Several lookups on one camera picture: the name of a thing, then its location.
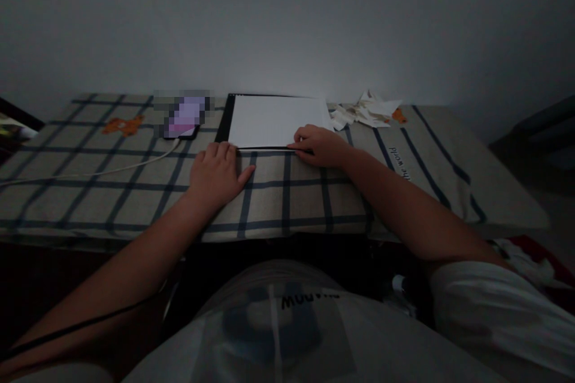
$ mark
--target black cable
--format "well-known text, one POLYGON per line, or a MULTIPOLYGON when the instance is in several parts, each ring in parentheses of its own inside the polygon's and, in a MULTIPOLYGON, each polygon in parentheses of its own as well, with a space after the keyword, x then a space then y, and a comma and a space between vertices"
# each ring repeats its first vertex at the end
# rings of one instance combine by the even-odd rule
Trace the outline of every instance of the black cable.
POLYGON ((83 322, 73 324, 72 326, 68 326, 64 329, 60 329, 60 330, 57 330, 55 332, 49 333, 47 335, 43 335, 43 336, 36 338, 32 341, 29 341, 27 343, 24 343, 24 344, 21 344, 17 347, 9 349, 8 351, 6 351, 5 353, 2 353, 2 355, 0 355, 0 363, 6 361, 8 359, 12 359, 14 356, 18 356, 19 354, 24 353, 28 350, 31 350, 31 349, 36 348, 38 346, 41 346, 42 344, 46 344, 47 342, 50 342, 50 341, 53 341, 57 338, 63 337, 64 335, 67 335, 69 333, 76 332, 77 330, 84 329, 87 326, 91 326, 91 325, 94 325, 96 323, 100 323, 101 321, 108 320, 109 318, 115 317, 119 314, 128 312, 130 310, 133 310, 134 308, 139 307, 140 305, 144 305, 146 302, 151 301, 156 296, 160 295, 163 292, 163 290, 164 289, 162 288, 162 289, 160 289, 159 292, 157 292, 157 293, 153 294, 152 296, 149 296, 146 299, 143 299, 140 302, 135 303, 133 305, 129 305, 125 308, 121 308, 119 310, 113 311, 113 312, 108 313, 108 314, 104 314, 104 315, 99 316, 99 317, 94 317, 94 318, 91 318, 88 320, 84 320, 83 322))

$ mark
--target pixelated blur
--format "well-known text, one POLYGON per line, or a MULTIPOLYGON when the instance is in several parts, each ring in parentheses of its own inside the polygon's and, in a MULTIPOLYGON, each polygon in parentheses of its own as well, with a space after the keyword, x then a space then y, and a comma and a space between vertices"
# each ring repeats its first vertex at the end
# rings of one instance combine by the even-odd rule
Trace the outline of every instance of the pixelated blur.
POLYGON ((191 136, 204 124, 212 106, 207 90, 156 91, 154 112, 159 136, 165 139, 191 136))

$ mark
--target smartphone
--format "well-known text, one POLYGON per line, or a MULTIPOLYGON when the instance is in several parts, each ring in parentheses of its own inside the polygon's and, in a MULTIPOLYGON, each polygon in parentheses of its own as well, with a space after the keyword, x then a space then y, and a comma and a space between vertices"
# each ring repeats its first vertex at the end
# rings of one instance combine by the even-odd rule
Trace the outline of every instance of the smartphone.
POLYGON ((179 97, 171 106, 163 126, 164 139, 194 139, 200 125, 204 122, 206 107, 210 106, 209 98, 179 97))

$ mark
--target forearm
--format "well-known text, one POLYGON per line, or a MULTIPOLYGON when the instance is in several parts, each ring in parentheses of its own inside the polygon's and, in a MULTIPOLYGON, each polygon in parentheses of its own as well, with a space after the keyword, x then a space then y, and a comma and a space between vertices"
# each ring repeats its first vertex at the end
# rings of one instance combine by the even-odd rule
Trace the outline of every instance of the forearm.
MULTIPOLYGON (((137 303, 161 287, 213 212, 184 195, 166 214, 116 254, 34 325, 16 345, 137 303)), ((95 324, 26 352, 2 373, 60 357, 122 324, 127 315, 95 324)))
POLYGON ((343 166, 382 222, 419 259, 430 263, 479 260, 508 268, 454 213, 361 150, 343 166))

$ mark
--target plaid tablecloth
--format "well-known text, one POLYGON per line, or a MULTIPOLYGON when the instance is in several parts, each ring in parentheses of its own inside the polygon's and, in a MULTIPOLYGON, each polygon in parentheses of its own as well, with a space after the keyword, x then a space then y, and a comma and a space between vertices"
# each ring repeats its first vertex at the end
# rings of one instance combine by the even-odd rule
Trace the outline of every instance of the plaid tablecloth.
MULTIPOLYGON (((101 177, 36 181, 0 188, 4 241, 115 250, 160 217, 186 190, 195 155, 214 141, 225 99, 216 99, 194 141, 165 159, 101 177), (68 236, 55 241, 50 236, 68 236)), ((86 95, 73 100, 1 169, 0 181, 121 168, 160 156, 172 141, 155 136, 151 96, 86 95), (133 136, 103 134, 111 118, 143 115, 133 136)), ((544 228, 547 216, 503 165, 443 107, 403 106, 408 122, 340 135, 414 182, 468 223, 544 228)), ((242 153, 254 175, 206 228, 205 242, 294 232, 385 233, 342 172, 305 165, 289 152, 242 153)))

